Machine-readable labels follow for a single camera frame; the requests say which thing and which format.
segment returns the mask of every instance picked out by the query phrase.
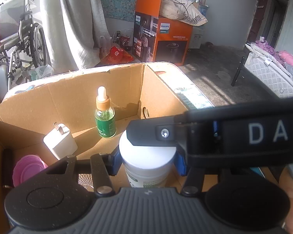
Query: hole in cardboard box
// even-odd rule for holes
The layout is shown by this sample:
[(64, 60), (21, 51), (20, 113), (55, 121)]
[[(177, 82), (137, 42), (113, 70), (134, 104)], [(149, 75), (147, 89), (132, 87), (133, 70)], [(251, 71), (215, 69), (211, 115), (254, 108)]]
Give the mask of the hole in cardboard box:
[(49, 170), (47, 174), (64, 174), (66, 172), (67, 166), (68, 162), (62, 162), (60, 165), (56, 165), (54, 168)]
[(149, 119), (149, 111), (145, 107), (142, 108), (142, 114), (145, 119)]

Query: wheelchair armrest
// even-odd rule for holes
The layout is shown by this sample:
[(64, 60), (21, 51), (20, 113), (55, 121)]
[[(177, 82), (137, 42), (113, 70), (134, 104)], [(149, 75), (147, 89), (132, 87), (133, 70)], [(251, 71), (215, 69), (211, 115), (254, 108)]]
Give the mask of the wheelchair armrest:
[(32, 11), (25, 11), (23, 14), (20, 15), (20, 20), (25, 20), (25, 17), (32, 14)]

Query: green glass bottle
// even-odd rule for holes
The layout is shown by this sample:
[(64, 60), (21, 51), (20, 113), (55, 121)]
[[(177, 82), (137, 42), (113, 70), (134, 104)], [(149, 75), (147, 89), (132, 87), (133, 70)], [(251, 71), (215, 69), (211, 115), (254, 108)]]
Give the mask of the green glass bottle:
[(103, 86), (98, 88), (95, 118), (100, 136), (110, 138), (116, 134), (115, 110), (111, 107), (110, 98)]

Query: white plastic jar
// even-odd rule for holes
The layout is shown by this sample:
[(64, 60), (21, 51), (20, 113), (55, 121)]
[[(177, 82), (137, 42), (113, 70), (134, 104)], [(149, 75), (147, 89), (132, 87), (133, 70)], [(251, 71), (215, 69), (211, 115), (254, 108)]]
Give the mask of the white plastic jar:
[(126, 131), (119, 140), (131, 187), (163, 187), (171, 170), (176, 147), (133, 146)]

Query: mattress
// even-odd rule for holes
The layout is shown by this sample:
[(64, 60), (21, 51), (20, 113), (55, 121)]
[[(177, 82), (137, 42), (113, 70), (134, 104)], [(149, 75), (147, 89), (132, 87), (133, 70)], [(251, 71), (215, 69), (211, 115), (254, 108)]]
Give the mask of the mattress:
[(251, 52), (244, 67), (280, 98), (293, 97), (292, 75), (269, 53), (255, 44), (245, 45)]

